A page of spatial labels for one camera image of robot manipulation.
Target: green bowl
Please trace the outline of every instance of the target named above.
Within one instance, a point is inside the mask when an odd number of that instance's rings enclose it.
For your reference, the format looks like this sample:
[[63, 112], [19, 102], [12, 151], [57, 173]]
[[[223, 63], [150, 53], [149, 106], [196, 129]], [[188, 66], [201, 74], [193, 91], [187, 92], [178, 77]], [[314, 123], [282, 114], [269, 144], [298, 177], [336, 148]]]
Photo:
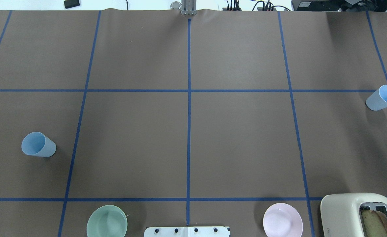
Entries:
[[113, 205], [95, 210], [87, 223], [88, 237], [124, 237], [128, 228], [125, 213]]

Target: bowl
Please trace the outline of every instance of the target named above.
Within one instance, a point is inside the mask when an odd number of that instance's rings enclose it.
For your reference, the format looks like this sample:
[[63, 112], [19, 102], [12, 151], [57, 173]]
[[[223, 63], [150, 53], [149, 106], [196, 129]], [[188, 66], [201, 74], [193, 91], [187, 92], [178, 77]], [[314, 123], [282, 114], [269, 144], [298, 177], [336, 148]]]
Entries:
[[270, 206], [262, 220], [268, 237], [301, 237], [303, 222], [297, 210], [285, 203]]
[[128, 228], [125, 213], [117, 206], [95, 210], [87, 223], [87, 237], [124, 237]]

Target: toaster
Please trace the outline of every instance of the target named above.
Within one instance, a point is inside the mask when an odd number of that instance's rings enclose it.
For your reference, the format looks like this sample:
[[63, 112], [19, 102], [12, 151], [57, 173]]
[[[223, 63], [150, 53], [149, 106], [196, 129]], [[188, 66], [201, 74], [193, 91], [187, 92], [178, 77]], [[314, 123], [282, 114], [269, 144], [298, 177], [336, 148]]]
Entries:
[[387, 198], [373, 193], [326, 195], [321, 201], [325, 237], [365, 237], [361, 210], [377, 210], [387, 216]]

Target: bread slice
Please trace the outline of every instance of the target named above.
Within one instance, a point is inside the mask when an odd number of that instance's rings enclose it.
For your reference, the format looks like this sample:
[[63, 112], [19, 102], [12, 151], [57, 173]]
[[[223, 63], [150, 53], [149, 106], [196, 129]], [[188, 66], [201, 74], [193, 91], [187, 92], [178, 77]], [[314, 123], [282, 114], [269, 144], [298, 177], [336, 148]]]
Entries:
[[361, 210], [366, 237], [387, 237], [387, 217], [380, 211]]

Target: cup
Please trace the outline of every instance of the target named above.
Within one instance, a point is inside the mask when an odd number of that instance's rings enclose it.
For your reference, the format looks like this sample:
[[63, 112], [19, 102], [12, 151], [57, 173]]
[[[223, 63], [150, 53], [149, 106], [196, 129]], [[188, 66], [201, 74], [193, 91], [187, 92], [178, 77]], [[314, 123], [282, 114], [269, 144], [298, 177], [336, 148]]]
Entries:
[[369, 96], [366, 99], [366, 106], [373, 111], [387, 108], [387, 85], [379, 87], [378, 90]]
[[22, 140], [21, 150], [29, 156], [50, 157], [56, 151], [56, 144], [41, 132], [31, 132]]

